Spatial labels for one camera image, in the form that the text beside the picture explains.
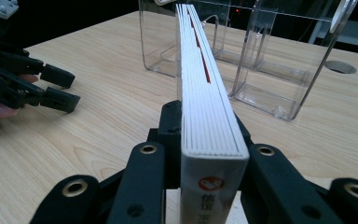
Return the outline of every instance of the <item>transparent plastic container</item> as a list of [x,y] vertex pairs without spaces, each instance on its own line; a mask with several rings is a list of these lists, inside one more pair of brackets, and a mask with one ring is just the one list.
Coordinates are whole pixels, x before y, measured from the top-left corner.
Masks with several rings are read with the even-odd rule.
[[[293,120],[357,0],[139,0],[145,67],[176,77],[176,3],[193,4],[233,101]],[[322,27],[330,27],[324,33]]]

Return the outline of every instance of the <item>book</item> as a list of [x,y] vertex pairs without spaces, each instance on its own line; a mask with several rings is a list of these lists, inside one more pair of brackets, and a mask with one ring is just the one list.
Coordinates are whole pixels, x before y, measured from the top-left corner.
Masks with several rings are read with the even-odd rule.
[[225,223],[248,148],[195,8],[177,4],[181,223]]

